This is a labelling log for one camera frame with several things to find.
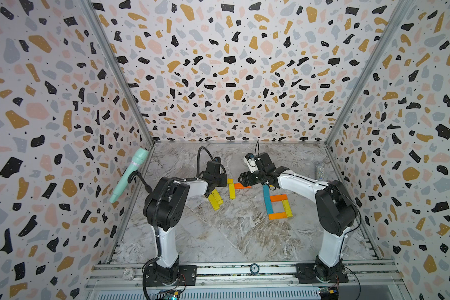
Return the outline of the yellow block lowest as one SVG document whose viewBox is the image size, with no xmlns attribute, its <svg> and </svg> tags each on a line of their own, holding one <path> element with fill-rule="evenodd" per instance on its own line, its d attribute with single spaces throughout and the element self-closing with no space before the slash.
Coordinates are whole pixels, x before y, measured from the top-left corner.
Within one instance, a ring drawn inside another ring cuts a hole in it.
<svg viewBox="0 0 450 300">
<path fill-rule="evenodd" d="M 227 180 L 227 185 L 229 188 L 229 196 L 231 200 L 235 200 L 236 199 L 236 189 L 235 189 L 235 181 L 234 179 L 228 179 Z"/>
</svg>

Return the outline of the orange block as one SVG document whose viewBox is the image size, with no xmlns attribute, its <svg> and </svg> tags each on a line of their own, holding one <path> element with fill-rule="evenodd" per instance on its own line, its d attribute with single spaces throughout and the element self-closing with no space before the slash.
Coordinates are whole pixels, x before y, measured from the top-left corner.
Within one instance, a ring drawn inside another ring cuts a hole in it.
<svg viewBox="0 0 450 300">
<path fill-rule="evenodd" d="M 241 183 L 236 183 L 234 185 L 235 190 L 246 190 L 246 189 L 251 189 L 251 187 L 249 186 L 243 186 Z"/>
<path fill-rule="evenodd" d="M 271 196 L 270 198 L 271 198 L 271 202 L 272 203 L 281 202 L 281 201 L 287 201 L 288 200 L 288 196 L 285 195 L 285 194 Z"/>
<path fill-rule="evenodd" d="M 283 220 L 288 219 L 288 215 L 285 212 L 273 213 L 268 215 L 269 220 Z"/>
</svg>

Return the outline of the teal block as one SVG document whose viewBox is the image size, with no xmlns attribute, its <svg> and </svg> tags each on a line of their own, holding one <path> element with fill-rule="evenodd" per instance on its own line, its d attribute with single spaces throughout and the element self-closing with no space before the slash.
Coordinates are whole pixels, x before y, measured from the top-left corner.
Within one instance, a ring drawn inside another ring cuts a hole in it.
<svg viewBox="0 0 450 300">
<path fill-rule="evenodd" d="M 264 195 L 264 199 L 265 200 L 269 200 L 271 195 L 270 195 L 270 187 L 268 185 L 263 186 L 263 195 Z"/>
<path fill-rule="evenodd" d="M 271 198 L 270 197 L 265 197 L 264 198 L 264 203 L 265 203 L 265 206 L 266 206 L 267 214 L 268 215 L 273 215 L 274 211 L 273 211 L 273 205 L 272 205 L 272 202 L 271 202 Z"/>
</svg>

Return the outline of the yellow-green block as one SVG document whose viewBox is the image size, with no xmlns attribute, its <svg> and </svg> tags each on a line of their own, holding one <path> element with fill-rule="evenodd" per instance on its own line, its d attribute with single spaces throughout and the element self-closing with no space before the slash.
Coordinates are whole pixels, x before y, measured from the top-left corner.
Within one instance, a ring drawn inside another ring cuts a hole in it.
<svg viewBox="0 0 450 300">
<path fill-rule="evenodd" d="M 288 200 L 283 200 L 283 201 L 282 201 L 282 205 L 283 205 L 283 208 L 284 208 L 284 212 L 285 212 L 285 214 L 286 214 L 286 217 L 287 217 L 287 218 L 292 218 L 292 217 L 293 217 L 293 212 L 292 212 L 292 210 L 291 210 L 291 206 L 290 206 L 289 201 L 288 201 Z"/>
</svg>

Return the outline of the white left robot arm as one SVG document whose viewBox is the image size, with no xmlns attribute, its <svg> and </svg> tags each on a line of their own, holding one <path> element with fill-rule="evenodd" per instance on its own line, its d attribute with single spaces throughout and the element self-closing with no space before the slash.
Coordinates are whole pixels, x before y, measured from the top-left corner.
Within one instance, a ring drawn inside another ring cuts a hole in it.
<svg viewBox="0 0 450 300">
<path fill-rule="evenodd" d="M 163 177 L 147 197 L 144 216 L 154 230 L 156 240 L 155 264 L 171 269 L 179 261 L 175 227 L 180 222 L 187 200 L 211 196 L 216 188 L 225 188 L 228 177 L 221 159 L 207 162 L 206 170 L 198 177 L 181 179 Z"/>
</svg>

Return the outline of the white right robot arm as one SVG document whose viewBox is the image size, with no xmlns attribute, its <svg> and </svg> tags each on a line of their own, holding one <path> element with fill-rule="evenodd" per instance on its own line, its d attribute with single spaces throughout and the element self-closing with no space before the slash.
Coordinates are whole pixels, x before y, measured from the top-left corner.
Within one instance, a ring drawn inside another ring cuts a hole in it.
<svg viewBox="0 0 450 300">
<path fill-rule="evenodd" d="M 346 235 L 356 230 L 354 223 L 360 217 L 345 185 L 340 181 L 318 181 L 299 175 L 287 167 L 276 167 L 266 152 L 257 155 L 249 153 L 244 162 L 249 171 L 242 173 L 238 179 L 244 187 L 258 184 L 273 186 L 294 192 L 316 205 L 319 222 L 324 230 L 316 264 L 329 269 L 339 265 Z"/>
</svg>

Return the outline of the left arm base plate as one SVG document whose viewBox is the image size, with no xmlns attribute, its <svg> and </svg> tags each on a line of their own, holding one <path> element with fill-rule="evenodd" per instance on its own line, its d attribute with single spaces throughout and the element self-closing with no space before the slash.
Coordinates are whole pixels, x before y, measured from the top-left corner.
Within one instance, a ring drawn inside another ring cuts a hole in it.
<svg viewBox="0 0 450 300">
<path fill-rule="evenodd" d="M 176 265 L 165 268 L 153 264 L 143 277 L 146 287 L 172 288 L 196 285 L 198 267 L 196 265 Z"/>
</svg>

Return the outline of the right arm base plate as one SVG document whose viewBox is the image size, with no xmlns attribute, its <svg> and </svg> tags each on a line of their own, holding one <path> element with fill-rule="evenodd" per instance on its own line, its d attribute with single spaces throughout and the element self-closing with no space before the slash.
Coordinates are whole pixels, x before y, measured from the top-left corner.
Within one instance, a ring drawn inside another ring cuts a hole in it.
<svg viewBox="0 0 450 300">
<path fill-rule="evenodd" d="M 295 277 L 300 284 L 336 284 L 348 283 L 343 262 L 340 261 L 334 267 L 325 264 L 297 264 Z"/>
</svg>

